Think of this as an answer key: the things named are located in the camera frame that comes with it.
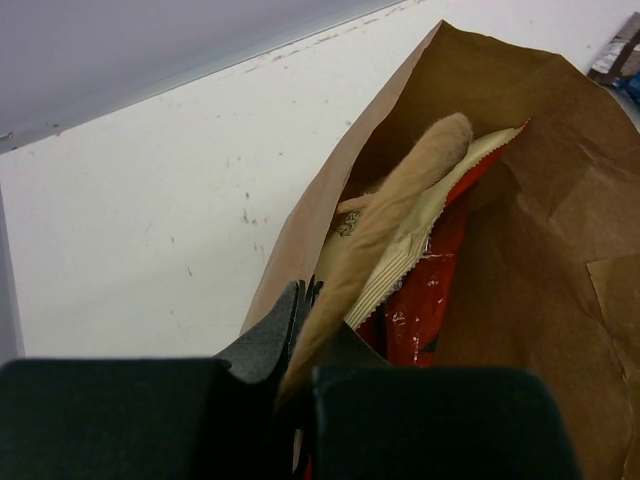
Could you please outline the brown M&M's packet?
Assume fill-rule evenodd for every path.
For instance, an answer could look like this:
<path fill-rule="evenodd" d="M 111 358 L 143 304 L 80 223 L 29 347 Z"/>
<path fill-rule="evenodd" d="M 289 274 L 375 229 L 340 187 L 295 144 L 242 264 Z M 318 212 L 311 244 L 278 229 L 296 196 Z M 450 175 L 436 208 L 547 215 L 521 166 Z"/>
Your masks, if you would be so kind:
<path fill-rule="evenodd" d="M 639 13 L 634 12 L 591 65 L 587 77 L 613 86 L 639 71 Z"/>

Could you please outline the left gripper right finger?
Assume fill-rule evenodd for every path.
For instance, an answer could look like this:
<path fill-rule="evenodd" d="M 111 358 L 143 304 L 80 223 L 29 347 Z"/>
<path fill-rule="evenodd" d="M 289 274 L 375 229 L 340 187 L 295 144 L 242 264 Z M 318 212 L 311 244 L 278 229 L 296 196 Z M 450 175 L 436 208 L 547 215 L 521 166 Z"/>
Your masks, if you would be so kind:
<path fill-rule="evenodd" d="M 311 479 L 580 479 L 535 374 L 397 367 L 341 325 L 312 374 Z"/>

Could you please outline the dark red chips bag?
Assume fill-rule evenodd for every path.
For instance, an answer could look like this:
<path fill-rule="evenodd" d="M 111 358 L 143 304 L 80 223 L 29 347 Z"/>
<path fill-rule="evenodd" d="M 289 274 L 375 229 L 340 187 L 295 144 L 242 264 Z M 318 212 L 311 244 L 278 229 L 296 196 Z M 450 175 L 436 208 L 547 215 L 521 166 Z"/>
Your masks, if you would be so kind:
<path fill-rule="evenodd" d="M 324 285 L 311 313 L 312 334 L 331 335 L 342 323 L 359 327 L 416 266 L 454 189 L 520 132 L 506 128 L 475 139 L 464 115 L 450 115 L 423 134 L 376 191 L 341 202 L 315 270 Z"/>

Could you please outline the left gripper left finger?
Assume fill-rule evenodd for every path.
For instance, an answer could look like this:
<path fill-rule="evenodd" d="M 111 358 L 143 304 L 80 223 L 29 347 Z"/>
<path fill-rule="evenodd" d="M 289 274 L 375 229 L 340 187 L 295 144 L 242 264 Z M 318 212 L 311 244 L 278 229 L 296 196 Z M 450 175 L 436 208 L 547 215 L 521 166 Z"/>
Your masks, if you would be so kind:
<path fill-rule="evenodd" d="M 273 418 L 313 286 L 211 357 L 26 359 L 1 370 L 5 479 L 301 479 L 306 452 Z"/>

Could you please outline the brown paper bag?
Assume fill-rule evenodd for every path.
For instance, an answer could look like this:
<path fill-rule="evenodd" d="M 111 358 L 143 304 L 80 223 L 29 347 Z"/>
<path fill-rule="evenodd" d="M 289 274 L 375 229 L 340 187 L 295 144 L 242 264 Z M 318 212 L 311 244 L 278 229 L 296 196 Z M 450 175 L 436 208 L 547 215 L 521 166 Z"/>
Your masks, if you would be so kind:
<path fill-rule="evenodd" d="M 639 133 L 562 56 L 438 23 L 287 218 L 245 317 L 312 274 L 335 204 L 455 112 L 519 129 L 471 192 L 439 365 L 519 366 L 550 386 L 587 479 L 639 475 Z"/>

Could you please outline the blue snack packet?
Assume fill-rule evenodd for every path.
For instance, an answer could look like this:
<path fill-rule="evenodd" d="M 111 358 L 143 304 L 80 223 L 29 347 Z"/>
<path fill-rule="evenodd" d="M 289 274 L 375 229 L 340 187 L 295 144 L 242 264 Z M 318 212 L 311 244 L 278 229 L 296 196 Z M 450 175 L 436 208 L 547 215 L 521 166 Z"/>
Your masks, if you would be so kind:
<path fill-rule="evenodd" d="M 613 82 L 614 88 L 628 98 L 636 107 L 640 106 L 640 71 L 631 76 L 617 77 Z"/>

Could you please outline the red cassava chips bag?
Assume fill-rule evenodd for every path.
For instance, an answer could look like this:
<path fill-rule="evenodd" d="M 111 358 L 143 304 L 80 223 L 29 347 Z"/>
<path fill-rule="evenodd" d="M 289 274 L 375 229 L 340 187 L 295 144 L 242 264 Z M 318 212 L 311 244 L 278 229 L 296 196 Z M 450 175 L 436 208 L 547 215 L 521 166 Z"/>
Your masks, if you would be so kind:
<path fill-rule="evenodd" d="M 470 190 L 503 151 L 500 147 L 484 157 L 454 186 L 417 265 L 402 279 L 399 290 L 356 329 L 391 364 L 433 363 L 464 238 Z"/>

